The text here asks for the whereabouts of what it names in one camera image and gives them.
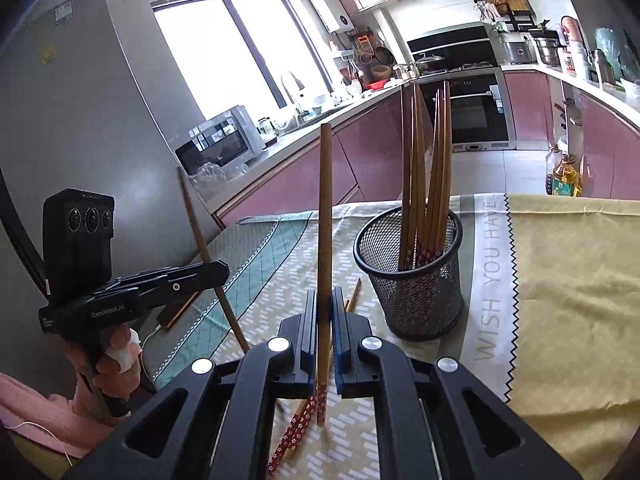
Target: cutting board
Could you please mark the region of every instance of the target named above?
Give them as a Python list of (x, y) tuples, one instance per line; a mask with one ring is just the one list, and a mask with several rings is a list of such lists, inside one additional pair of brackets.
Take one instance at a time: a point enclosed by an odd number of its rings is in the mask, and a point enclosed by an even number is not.
[(526, 10), (531, 12), (531, 6), (528, 0), (507, 0), (511, 10)]

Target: window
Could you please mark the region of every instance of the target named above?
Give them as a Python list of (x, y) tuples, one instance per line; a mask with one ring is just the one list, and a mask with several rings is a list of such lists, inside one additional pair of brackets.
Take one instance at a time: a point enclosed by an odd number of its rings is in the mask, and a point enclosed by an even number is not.
[(307, 97), (331, 91), (287, 0), (201, 0), (156, 20), (206, 120), (236, 105), (254, 123), (272, 115), (297, 97), (289, 72)]

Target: cooking oil bottle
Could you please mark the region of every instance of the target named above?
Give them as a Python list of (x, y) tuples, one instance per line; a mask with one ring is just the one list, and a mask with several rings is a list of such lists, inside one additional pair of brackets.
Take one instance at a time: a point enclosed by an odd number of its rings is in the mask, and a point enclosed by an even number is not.
[(562, 153), (557, 144), (551, 145), (551, 150), (545, 157), (545, 190), (550, 195), (554, 190), (554, 170), (562, 160)]
[(552, 194), (558, 196), (579, 196), (580, 176), (571, 165), (569, 155), (562, 154), (560, 164), (554, 169), (554, 183)]

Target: yellow cloth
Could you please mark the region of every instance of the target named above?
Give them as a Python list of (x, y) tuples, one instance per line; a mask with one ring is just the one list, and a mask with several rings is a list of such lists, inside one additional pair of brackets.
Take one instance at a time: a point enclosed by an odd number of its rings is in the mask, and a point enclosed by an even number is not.
[[(10, 434), (11, 439), (14, 441), (15, 447), (17, 447), (20, 454), (31, 464), (36, 466), (36, 468), (39, 469), (47, 478), (51, 478), (51, 480), (59, 480), (70, 468), (69, 462), (66, 460), (66, 456), (62, 453), (56, 453), (47, 447), (40, 446), (17, 433), (11, 432)], [(70, 458), (73, 464), (78, 462), (77, 458)]]
[(600, 480), (640, 424), (640, 202), (509, 204), (520, 309), (509, 406)]

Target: window frame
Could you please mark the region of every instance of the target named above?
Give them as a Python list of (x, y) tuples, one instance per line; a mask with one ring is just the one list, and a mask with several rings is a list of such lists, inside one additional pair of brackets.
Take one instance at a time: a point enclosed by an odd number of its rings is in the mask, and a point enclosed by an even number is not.
[[(151, 6), (152, 6), (153, 12), (156, 12), (158, 10), (168, 9), (170, 7), (177, 7), (181, 5), (188, 5), (190, 3), (200, 2), (200, 1), (203, 1), (203, 0), (180, 0), (177, 2), (171, 2), (171, 3), (169, 3), (169, 1), (166, 0), (166, 3), (164, 4), (161, 2), (156, 2), (156, 3), (151, 2)], [(231, 17), (234, 24), (236, 25), (238, 32), (242, 36), (242, 40), (244, 41), (247, 48), (249, 49), (249, 53), (251, 53), (251, 56), (254, 58), (254, 61), (258, 69), (260, 70), (262, 77), (267, 83), (267, 86), (269, 87), (269, 90), (271, 91), (273, 98), (278, 104), (278, 107), (284, 108), (290, 103), (287, 103), (287, 100), (285, 99), (284, 95), (280, 91), (279, 86), (277, 85), (275, 79), (273, 78), (273, 74), (270, 72), (270, 70), (267, 67), (267, 63), (265, 62), (264, 57), (258, 50), (258, 47), (256, 46), (256, 44), (254, 43), (254, 40), (252, 39), (251, 34), (246, 28), (246, 25), (242, 21), (242, 18), (240, 18), (238, 10), (235, 8), (233, 4), (233, 0), (221, 0), (221, 1), (225, 6), (226, 11), (229, 13), (229, 16)], [(303, 27), (302, 21), (300, 21), (300, 18), (296, 14), (296, 11), (291, 5), (291, 2), (289, 0), (280, 0), (280, 1), (282, 2), (285, 9), (289, 13), (289, 16), (291, 17), (294, 25), (296, 26), (296, 29), (298, 30), (300, 36), (302, 37), (302, 41), (305, 43), (306, 47), (309, 50), (309, 54), (311, 54), (311, 57), (314, 60), (314, 63), (318, 67), (318, 72), (320, 73), (322, 80), (324, 81), (324, 85), (326, 86), (327, 91), (329, 93), (333, 92), (334, 87), (331, 83), (329, 72), (324, 66), (324, 63), (322, 62), (322, 59), (320, 57), (318, 50), (316, 49), (315, 45), (311, 41), (311, 38), (307, 33), (305, 27)]]

